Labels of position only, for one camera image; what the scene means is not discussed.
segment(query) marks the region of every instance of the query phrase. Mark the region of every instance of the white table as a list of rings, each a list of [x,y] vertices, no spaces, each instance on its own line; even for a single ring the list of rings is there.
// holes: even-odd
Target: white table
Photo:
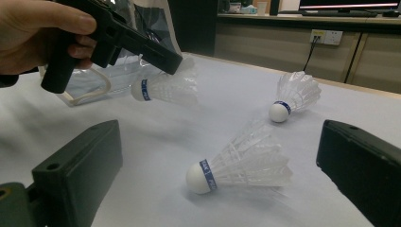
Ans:
[[[193,58],[200,76],[192,108],[131,96],[71,108],[43,90],[38,75],[0,89],[0,183],[30,185],[30,170],[50,154],[92,125],[118,119],[124,166],[94,227],[372,226],[316,167],[322,125],[342,121],[401,147],[399,96],[321,84],[317,105],[271,123],[290,158],[290,185],[200,196],[186,188],[186,170],[215,157],[252,118],[268,117],[281,73]]]

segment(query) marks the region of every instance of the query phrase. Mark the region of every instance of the computer monitor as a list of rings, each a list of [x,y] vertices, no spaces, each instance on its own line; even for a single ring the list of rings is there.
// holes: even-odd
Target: computer monitor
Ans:
[[[400,0],[301,0],[299,10],[397,9]]]

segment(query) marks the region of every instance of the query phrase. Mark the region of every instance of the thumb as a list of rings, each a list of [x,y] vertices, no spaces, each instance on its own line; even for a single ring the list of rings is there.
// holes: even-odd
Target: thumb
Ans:
[[[88,13],[50,1],[15,1],[13,15],[21,29],[57,27],[80,35],[96,30],[96,20]]]

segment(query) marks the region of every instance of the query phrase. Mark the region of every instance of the finger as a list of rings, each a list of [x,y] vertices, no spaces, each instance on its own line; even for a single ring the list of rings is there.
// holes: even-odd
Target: finger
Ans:
[[[16,1],[12,11],[20,28],[58,27],[62,30],[88,35],[95,31],[96,20],[83,11],[51,1]]]
[[[94,49],[89,46],[71,44],[67,49],[68,54],[75,59],[87,59],[91,58],[94,53]]]
[[[96,41],[91,39],[89,36],[76,35],[76,41],[78,44],[90,46],[92,48],[95,48],[96,46]]]
[[[90,59],[83,59],[81,61],[79,61],[79,63],[76,65],[77,69],[89,69],[90,67],[92,67],[92,62]]]

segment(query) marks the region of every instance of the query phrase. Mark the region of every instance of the gun grip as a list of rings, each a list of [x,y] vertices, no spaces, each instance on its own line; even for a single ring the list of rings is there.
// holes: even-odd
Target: gun grip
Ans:
[[[56,94],[65,91],[78,63],[78,59],[72,58],[67,53],[68,46],[73,43],[75,43],[74,34],[66,31],[60,33],[41,84],[46,91]]]
[[[98,42],[92,54],[91,61],[100,67],[106,68],[112,61],[114,52],[116,52],[115,45],[106,42]]]

